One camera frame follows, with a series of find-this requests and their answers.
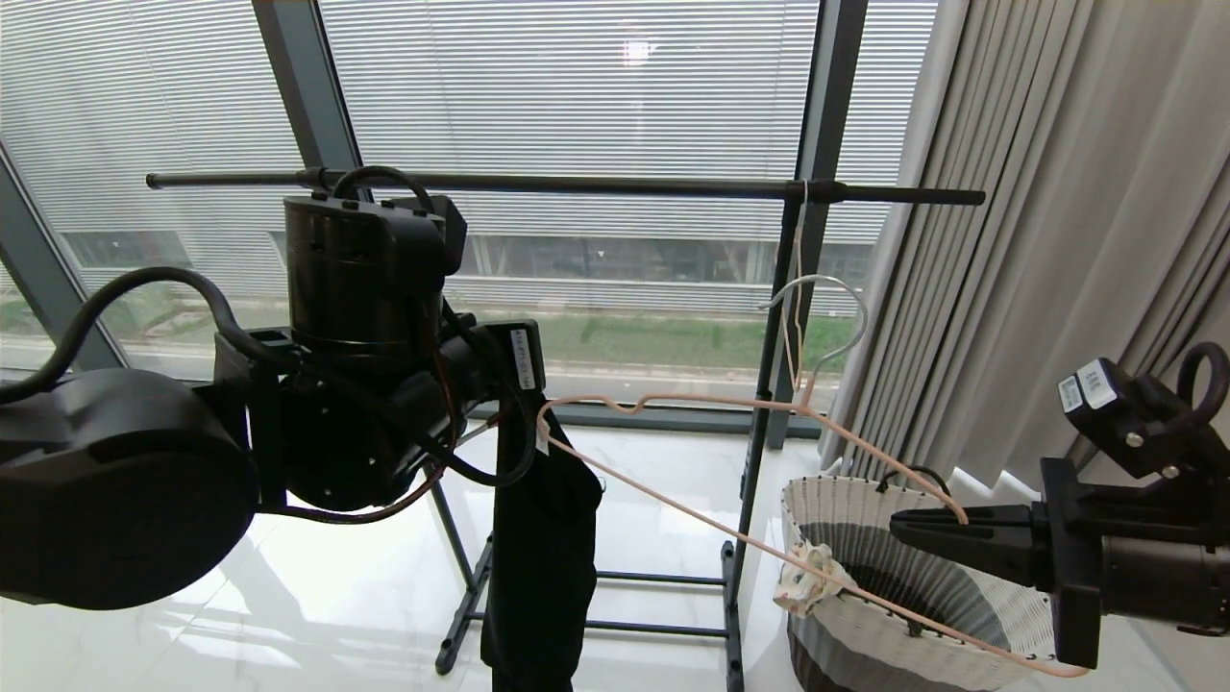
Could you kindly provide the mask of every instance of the label on robot arm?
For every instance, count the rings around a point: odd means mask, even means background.
[[[1075,412],[1085,403],[1085,398],[1080,396],[1080,385],[1076,385],[1075,375],[1068,376],[1059,383],[1059,401],[1064,406],[1065,414]]]
[[[513,361],[517,364],[517,381],[522,390],[538,390],[534,381],[534,361],[530,359],[530,334],[524,328],[508,332],[513,340]]]
[[[1085,393],[1085,401],[1091,409],[1101,409],[1119,398],[1111,387],[1111,379],[1102,369],[1101,361],[1093,361],[1076,371],[1076,380],[1080,381],[1081,392]]]

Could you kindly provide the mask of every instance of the glossy floor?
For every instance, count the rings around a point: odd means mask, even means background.
[[[576,429],[574,442],[710,516],[736,524],[743,467],[739,438]],[[490,460],[494,436],[465,456]],[[817,473],[813,444],[768,454],[754,532],[781,542],[780,490]],[[446,479],[471,556],[491,526],[491,494]],[[624,572],[718,575],[723,537],[610,479],[599,511],[598,567]],[[798,690],[782,637],[784,613],[769,600],[772,559],[749,553],[740,595],[748,690]],[[451,674],[434,660],[462,592],[430,503],[392,520],[335,527],[260,517],[231,556],[193,586],[122,612],[89,613],[0,601],[4,692],[316,692],[332,690],[490,690],[472,627]],[[712,589],[662,590],[601,584],[590,617],[720,627]],[[1036,691],[1178,692],[1124,621],[1103,628],[1098,671],[1077,681],[1034,677]],[[578,691],[724,690],[718,640],[592,632],[574,677]]]

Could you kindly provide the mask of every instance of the white sheer curtain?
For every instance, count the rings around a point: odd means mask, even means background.
[[[876,322],[833,414],[909,463],[1033,484],[1039,457],[1089,454],[1059,380],[1097,356],[1165,374],[1218,318],[1230,4],[972,1],[942,4],[946,21],[956,58],[936,31],[924,68],[948,76],[940,116],[907,155],[926,151],[924,184],[988,203],[889,219]]]

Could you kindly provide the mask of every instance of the black garment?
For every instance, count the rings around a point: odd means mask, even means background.
[[[540,409],[546,399],[530,398]],[[499,472],[524,445],[520,417],[506,407]],[[551,435],[568,442],[554,414]],[[491,580],[482,623],[482,660],[493,692],[571,692],[581,659],[594,572],[594,516],[601,487],[581,460],[550,447],[525,477],[496,490]]]

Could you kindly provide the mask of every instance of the white and gray basket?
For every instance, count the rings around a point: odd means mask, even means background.
[[[828,545],[862,589],[1002,649],[1054,659],[1046,595],[900,543],[888,531],[899,510],[940,501],[888,484],[803,478],[782,492],[786,545]],[[791,663],[807,692],[990,691],[1030,670],[922,628],[849,592],[809,617],[790,616]]]

